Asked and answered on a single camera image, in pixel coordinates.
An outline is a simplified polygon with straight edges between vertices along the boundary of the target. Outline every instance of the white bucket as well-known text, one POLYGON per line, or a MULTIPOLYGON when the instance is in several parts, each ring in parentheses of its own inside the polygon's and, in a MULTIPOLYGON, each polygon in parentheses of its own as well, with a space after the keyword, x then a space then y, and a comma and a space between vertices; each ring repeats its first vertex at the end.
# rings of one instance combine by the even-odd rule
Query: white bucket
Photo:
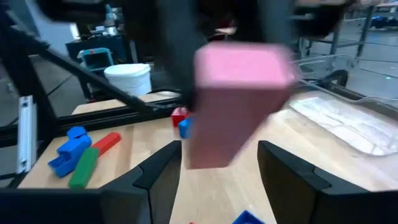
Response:
POLYGON ((147 64, 113 65, 106 68, 104 74, 110 84, 130 96, 145 95, 152 91, 150 66, 147 64))

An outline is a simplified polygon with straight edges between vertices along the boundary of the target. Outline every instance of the red toy block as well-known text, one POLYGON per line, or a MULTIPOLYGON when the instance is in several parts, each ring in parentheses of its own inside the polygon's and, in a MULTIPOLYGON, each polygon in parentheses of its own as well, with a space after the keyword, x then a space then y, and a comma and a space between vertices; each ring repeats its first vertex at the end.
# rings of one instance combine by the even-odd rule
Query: red toy block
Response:
POLYGON ((196 52, 197 110, 189 169, 226 167, 257 127, 289 99, 295 82, 288 49, 211 42, 196 52))
POLYGON ((188 117, 188 110, 185 107, 175 108, 172 113, 173 127, 177 128, 179 122, 185 120, 188 117))
POLYGON ((119 133, 109 133, 107 136, 105 136, 103 139, 96 142, 91 147, 97 148, 99 150, 98 156, 101 156, 108 149, 110 149, 112 146, 114 146, 116 143, 118 143, 120 141, 120 139, 121 139, 121 137, 120 137, 119 133))

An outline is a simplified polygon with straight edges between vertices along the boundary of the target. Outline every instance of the blue lego piece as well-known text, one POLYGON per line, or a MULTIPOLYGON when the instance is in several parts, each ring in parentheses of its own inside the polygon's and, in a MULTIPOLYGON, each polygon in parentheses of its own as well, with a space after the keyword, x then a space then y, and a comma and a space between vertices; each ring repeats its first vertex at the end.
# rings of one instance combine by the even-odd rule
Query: blue lego piece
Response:
POLYGON ((178 124, 178 130, 180 131, 180 136, 183 139, 186 139, 189 137, 189 129, 190 126, 192 125, 192 118, 187 118, 178 124))
POLYGON ((67 131, 67 136, 69 139, 75 139, 86 134, 87 134, 86 129, 79 126, 73 127, 69 129, 69 131, 67 131))
POLYGON ((232 224, 264 224, 264 222, 245 210, 232 224))
POLYGON ((88 135, 70 139, 57 149, 59 156, 49 162, 49 166, 59 178, 65 177, 74 171, 85 149, 91 146, 88 135))

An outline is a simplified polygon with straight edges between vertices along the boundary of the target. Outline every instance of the floor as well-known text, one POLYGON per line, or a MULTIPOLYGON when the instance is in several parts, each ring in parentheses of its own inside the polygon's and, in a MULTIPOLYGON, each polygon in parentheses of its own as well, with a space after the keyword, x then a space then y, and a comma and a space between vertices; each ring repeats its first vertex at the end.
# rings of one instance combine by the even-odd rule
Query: floor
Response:
MULTIPOLYGON (((358 40, 360 30, 357 27, 345 27, 340 39, 358 40)), ((351 71, 348 88, 364 95, 377 95, 397 98, 398 91, 398 32, 390 30, 371 30, 359 65, 351 71)), ((311 55, 328 54, 330 44, 315 43, 311 55)), ((352 57, 356 47, 338 49, 338 54, 352 57)), ((86 103, 78 80, 62 68, 46 62, 40 57, 31 57, 57 116, 70 115, 80 104, 86 103)), ((165 77, 154 75, 157 83, 166 82, 165 77)), ((0 126, 15 123, 18 114, 18 94, 9 92, 9 80, 4 67, 0 64, 0 126)), ((0 149, 0 175, 15 171, 16 148, 0 149)), ((0 181, 5 186, 9 180, 0 181)))

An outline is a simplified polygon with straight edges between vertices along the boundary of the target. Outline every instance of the pink rectangular block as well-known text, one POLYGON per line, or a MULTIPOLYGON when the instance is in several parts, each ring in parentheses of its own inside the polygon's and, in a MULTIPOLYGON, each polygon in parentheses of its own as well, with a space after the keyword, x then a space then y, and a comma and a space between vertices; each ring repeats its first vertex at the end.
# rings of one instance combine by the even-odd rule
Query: pink rectangular block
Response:
POLYGON ((197 112, 188 168, 226 167, 256 128, 289 99, 290 53, 277 45, 213 42, 195 58, 197 112))

